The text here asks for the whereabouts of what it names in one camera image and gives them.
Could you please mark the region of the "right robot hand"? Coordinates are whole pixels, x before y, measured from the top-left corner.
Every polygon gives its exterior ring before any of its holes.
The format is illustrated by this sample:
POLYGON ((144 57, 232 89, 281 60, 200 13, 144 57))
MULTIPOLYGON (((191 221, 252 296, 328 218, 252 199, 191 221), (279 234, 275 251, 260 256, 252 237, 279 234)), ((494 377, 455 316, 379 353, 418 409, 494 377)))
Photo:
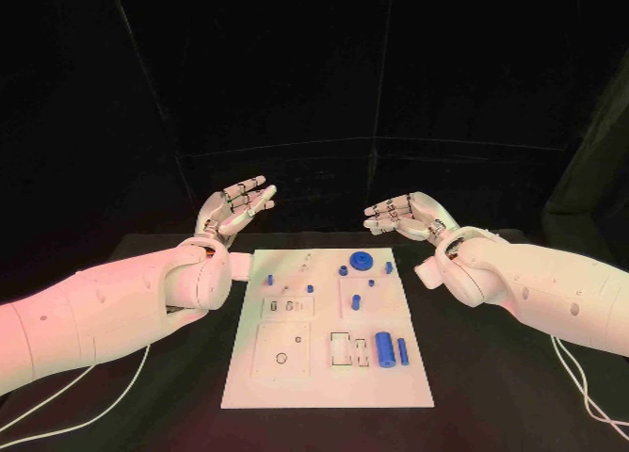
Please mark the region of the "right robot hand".
POLYGON ((442 204, 419 191, 370 205, 363 213, 363 226, 373 235, 396 232, 435 246, 459 228, 442 204))

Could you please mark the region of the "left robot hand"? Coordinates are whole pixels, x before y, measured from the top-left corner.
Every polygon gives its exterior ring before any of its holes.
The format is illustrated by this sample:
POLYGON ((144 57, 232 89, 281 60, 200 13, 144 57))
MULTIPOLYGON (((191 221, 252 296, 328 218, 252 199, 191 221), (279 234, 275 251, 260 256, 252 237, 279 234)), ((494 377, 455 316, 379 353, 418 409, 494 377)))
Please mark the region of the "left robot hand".
POLYGON ((276 186, 262 187, 265 183, 266 177, 259 175, 211 194, 198 210, 194 236, 230 247, 240 230, 275 205, 276 186))

